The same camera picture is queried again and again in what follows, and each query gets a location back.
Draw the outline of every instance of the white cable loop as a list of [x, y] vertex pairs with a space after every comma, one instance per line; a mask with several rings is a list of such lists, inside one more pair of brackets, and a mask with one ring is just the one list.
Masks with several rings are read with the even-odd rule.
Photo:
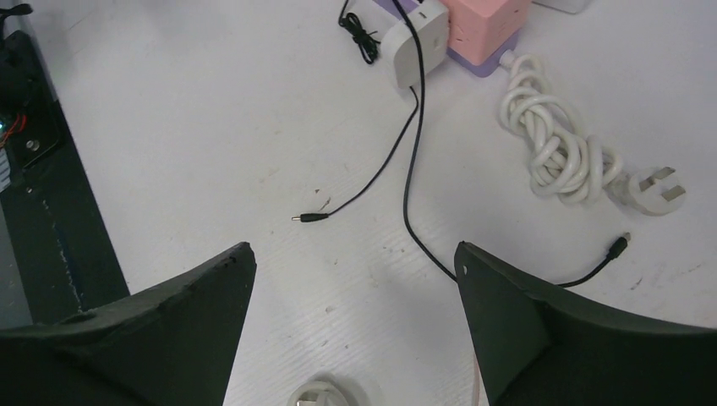
[[[550, 94], [550, 82], [537, 57], [515, 58], [508, 51], [501, 65], [510, 70], [511, 81], [501, 102], [500, 120], [513, 134], [527, 136], [533, 143], [530, 188], [538, 196], [557, 194], [566, 204], [597, 200], [622, 171], [620, 155], [594, 135], [585, 139], [575, 108]], [[566, 121], [568, 128], [559, 120]]]

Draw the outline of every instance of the white power cord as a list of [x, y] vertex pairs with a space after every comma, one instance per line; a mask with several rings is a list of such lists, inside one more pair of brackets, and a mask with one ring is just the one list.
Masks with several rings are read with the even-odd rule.
[[[575, 108], [550, 94], [543, 64], [534, 55], [516, 58], [508, 51], [501, 66], [510, 70], [508, 93], [501, 102], [501, 123], [533, 141], [530, 187], [538, 196], [559, 195], [563, 203], [594, 201], [622, 171], [622, 158], [591, 135], [585, 138]], [[556, 114], [567, 120], [563, 127]]]
[[289, 398], [287, 406], [349, 406], [343, 393], [331, 383], [313, 381], [302, 385]]
[[575, 107], [551, 95], [543, 64], [534, 55], [501, 56], [510, 71], [508, 93], [501, 101], [501, 124], [532, 141], [530, 188], [538, 196], [558, 195], [565, 204], [597, 200], [602, 189], [643, 214], [664, 216], [677, 210], [686, 191], [671, 167], [623, 173], [619, 154], [595, 135], [586, 138]]

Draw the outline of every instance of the wall charger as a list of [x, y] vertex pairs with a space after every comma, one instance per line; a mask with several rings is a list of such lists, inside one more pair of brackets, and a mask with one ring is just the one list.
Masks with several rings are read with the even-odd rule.
[[[448, 49], [448, 8], [438, 0], [425, 0], [408, 18], [419, 34], [425, 73], [435, 69], [446, 58]], [[403, 21], [391, 27], [381, 40], [381, 57], [391, 82], [407, 89], [420, 80], [419, 55], [411, 31]]]

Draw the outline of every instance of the white table surface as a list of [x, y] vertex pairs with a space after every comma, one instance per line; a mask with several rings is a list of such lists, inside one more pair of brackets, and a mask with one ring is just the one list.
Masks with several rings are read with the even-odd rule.
[[[33, 4], [130, 290], [239, 241], [255, 250], [227, 405], [284, 404], [317, 374], [361, 406], [470, 404], [473, 348], [456, 286], [402, 225], [413, 133], [358, 203], [322, 223], [289, 221], [363, 186], [412, 108], [337, 27], [340, 0]], [[368, 0], [353, 11], [367, 28], [391, 24]], [[575, 290], [717, 326], [717, 3], [596, 0], [574, 16], [530, 13], [517, 51], [544, 57], [556, 93], [634, 167], [677, 168], [686, 204], [647, 218], [606, 197], [592, 207], [537, 198], [528, 150], [495, 120], [506, 73], [482, 80], [449, 61], [429, 77], [416, 231], [449, 265], [467, 240], [554, 282], [581, 276], [630, 231], [623, 256]]]

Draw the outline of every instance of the power plug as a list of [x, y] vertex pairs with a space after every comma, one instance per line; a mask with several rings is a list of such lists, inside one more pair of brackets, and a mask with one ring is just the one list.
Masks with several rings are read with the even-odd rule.
[[[419, 34], [424, 69], [428, 74], [446, 58], [448, 49], [448, 8], [438, 0], [425, 0], [408, 14]], [[419, 53], [411, 31], [403, 21], [391, 27], [381, 40], [381, 56], [391, 82], [407, 89], [420, 80]]]
[[687, 191], [671, 167], [644, 169], [633, 175], [623, 173], [609, 191], [623, 204], [648, 216], [664, 216], [679, 209]]

